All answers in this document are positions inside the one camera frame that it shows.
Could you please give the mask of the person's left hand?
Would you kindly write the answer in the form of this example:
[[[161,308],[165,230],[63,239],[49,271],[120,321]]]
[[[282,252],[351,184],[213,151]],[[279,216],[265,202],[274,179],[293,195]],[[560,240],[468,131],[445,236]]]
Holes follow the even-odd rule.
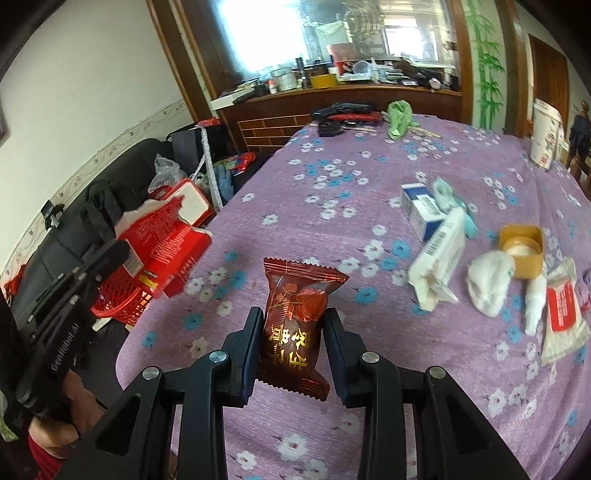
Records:
[[[28,428],[31,439],[46,453],[66,459],[76,443],[90,432],[105,409],[83,385],[81,377],[69,370],[56,404],[42,416],[34,416]]]

